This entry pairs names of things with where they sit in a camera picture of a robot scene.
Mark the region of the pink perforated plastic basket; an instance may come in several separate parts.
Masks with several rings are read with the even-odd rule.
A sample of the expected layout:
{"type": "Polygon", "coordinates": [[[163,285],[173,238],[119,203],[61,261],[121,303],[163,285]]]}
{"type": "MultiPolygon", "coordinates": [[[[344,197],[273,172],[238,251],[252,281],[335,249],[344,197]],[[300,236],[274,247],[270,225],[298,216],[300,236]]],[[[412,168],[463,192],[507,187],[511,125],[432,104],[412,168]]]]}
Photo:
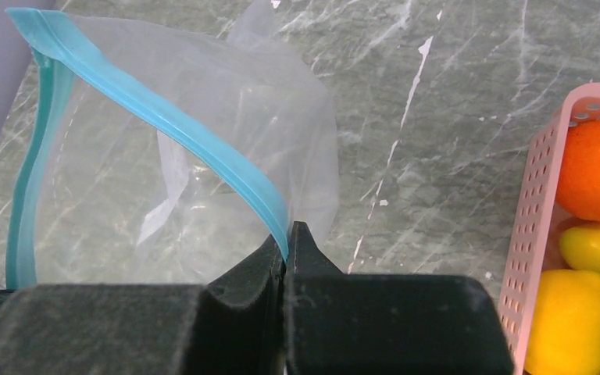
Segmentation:
{"type": "Polygon", "coordinates": [[[559,233],[579,222],[555,203],[566,135],[593,119],[600,119],[600,83],[573,89],[529,144],[498,302],[516,374],[523,373],[541,272],[567,266],[559,233]]]}

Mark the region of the orange fruit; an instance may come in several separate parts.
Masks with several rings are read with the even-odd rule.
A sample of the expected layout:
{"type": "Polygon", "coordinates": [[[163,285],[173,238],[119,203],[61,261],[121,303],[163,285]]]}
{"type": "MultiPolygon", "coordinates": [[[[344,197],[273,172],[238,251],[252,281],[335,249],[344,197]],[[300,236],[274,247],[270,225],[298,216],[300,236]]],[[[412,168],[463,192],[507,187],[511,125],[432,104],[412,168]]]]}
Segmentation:
{"type": "Polygon", "coordinates": [[[600,222],[600,120],[567,131],[556,201],[572,216],[600,222]]]}

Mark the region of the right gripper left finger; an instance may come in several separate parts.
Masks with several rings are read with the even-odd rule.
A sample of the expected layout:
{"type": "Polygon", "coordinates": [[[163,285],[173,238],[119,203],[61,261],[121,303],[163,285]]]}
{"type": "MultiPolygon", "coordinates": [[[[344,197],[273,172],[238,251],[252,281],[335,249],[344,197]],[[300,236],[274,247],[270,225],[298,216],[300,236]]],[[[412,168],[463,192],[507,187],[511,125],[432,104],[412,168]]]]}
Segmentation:
{"type": "Polygon", "coordinates": [[[0,306],[0,374],[279,373],[280,253],[201,284],[39,285],[0,306]]]}

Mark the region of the clear zip bag blue zipper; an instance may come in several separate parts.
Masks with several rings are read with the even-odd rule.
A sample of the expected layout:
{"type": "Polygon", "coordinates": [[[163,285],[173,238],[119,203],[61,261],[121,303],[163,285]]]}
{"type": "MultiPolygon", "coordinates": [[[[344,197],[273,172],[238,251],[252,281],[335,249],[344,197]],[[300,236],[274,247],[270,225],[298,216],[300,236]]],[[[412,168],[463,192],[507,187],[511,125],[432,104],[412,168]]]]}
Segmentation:
{"type": "Polygon", "coordinates": [[[338,210],[333,100],[254,1],[226,38],[10,8],[39,72],[9,288],[210,282],[338,210]]]}

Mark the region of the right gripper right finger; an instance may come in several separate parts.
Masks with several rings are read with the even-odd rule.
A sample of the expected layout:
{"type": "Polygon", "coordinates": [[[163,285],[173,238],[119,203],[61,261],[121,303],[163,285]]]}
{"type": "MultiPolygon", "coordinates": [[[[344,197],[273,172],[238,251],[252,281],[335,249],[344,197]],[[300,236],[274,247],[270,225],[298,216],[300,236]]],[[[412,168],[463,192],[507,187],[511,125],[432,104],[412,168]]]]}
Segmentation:
{"type": "Polygon", "coordinates": [[[346,274],[294,224],[284,277],[289,374],[511,374],[498,314],[463,275],[346,274]]]}

